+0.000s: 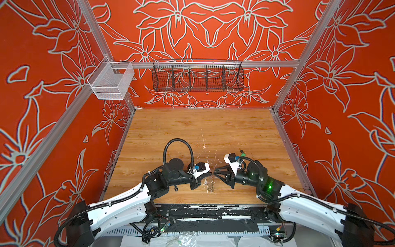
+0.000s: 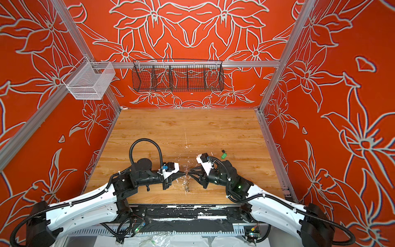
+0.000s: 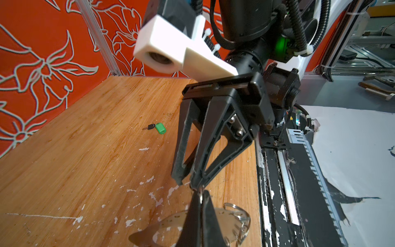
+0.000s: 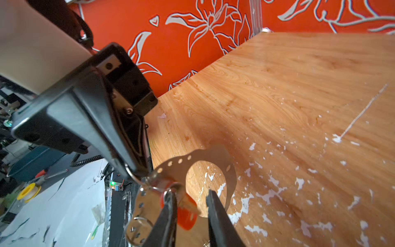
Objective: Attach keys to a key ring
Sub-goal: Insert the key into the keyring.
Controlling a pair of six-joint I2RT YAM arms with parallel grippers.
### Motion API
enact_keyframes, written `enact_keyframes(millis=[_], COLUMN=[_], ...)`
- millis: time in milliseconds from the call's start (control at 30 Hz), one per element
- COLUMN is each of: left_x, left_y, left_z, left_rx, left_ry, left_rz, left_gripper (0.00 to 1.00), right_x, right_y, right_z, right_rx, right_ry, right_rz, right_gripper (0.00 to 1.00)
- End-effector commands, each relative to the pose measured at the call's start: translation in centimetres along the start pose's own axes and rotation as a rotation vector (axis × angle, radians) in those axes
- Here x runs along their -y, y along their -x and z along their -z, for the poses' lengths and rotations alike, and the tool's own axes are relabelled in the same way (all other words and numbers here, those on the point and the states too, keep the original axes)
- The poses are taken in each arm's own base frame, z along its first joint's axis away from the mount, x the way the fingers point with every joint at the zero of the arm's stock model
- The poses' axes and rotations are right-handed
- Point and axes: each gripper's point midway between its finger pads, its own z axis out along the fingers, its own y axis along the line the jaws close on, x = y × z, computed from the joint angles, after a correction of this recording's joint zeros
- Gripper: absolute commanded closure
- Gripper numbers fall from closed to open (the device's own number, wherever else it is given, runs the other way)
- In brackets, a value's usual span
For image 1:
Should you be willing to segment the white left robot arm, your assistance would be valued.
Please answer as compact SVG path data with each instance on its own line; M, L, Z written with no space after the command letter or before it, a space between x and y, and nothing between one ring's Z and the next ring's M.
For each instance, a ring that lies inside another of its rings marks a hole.
M126 192L97 203L77 203L57 233L66 233L68 247L88 247L109 231L153 216L154 200L166 195L170 187L189 184L194 190L209 176L207 162L189 164L185 169L180 159L173 158L146 173L141 183Z

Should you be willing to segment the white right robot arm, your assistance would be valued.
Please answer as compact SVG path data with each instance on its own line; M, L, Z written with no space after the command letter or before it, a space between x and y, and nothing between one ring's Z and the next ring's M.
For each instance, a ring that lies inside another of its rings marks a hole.
M323 233L344 247L372 247L373 224L355 204L343 206L317 199L300 192L267 174L258 161L230 162L217 168L215 176L231 188L239 183L254 186L258 199L266 203L267 216L274 221L284 220Z

